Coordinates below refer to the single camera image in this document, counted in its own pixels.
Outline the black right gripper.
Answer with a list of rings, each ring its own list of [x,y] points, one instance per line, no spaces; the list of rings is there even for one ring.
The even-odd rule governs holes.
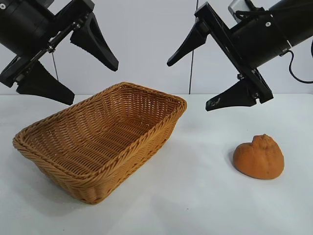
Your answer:
[[[211,35],[238,71],[238,82],[206,102],[206,111],[227,107],[251,107],[267,102],[273,94],[259,66],[281,55],[290,46],[269,15],[248,17],[229,28],[209,4],[196,12],[196,22],[177,51],[168,59],[172,66],[188,53],[206,43]]]

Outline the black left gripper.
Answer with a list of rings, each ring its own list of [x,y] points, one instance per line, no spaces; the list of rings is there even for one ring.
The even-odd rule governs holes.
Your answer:
[[[16,77],[28,67],[18,82],[19,94],[45,97],[72,105],[74,93],[55,79],[38,61],[72,31],[70,42],[85,50],[112,71],[119,61],[106,43],[93,12],[91,0],[72,0],[56,15],[48,9],[50,0],[2,0],[0,2],[0,43],[15,58],[0,74],[2,84],[12,87]]]

